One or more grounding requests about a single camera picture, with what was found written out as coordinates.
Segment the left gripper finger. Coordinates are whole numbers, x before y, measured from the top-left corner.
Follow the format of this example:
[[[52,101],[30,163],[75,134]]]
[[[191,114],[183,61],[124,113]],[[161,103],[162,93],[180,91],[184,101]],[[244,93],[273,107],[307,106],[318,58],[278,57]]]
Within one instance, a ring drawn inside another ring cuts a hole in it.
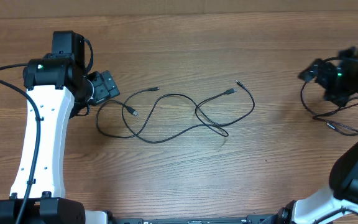
[[[103,83],[104,83],[105,87],[115,87],[116,86],[110,71],[106,70],[106,71],[102,72],[101,76],[103,78]]]
[[[109,93],[110,98],[114,98],[120,95],[120,92],[114,83],[113,84],[108,83],[106,89]]]

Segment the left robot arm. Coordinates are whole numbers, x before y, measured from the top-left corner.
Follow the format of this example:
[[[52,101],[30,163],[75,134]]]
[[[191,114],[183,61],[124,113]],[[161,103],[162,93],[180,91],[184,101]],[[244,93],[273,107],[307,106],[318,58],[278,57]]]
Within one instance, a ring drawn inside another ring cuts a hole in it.
[[[53,33],[52,50],[22,65],[27,123],[21,161],[0,223],[114,223],[107,210],[87,210],[65,197],[63,158],[71,118],[119,94],[108,71],[85,60],[90,41],[71,30]]]

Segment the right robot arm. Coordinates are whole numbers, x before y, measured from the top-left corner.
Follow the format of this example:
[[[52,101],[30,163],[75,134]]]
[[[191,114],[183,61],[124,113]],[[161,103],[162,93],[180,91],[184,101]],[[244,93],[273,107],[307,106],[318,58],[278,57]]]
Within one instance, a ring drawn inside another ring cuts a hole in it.
[[[341,111],[358,93],[358,48],[342,50],[335,58],[314,60],[298,75],[305,83],[324,88],[324,99]],[[358,142],[333,165],[329,183],[312,196],[294,200],[264,223],[333,223],[348,214],[358,216]]]

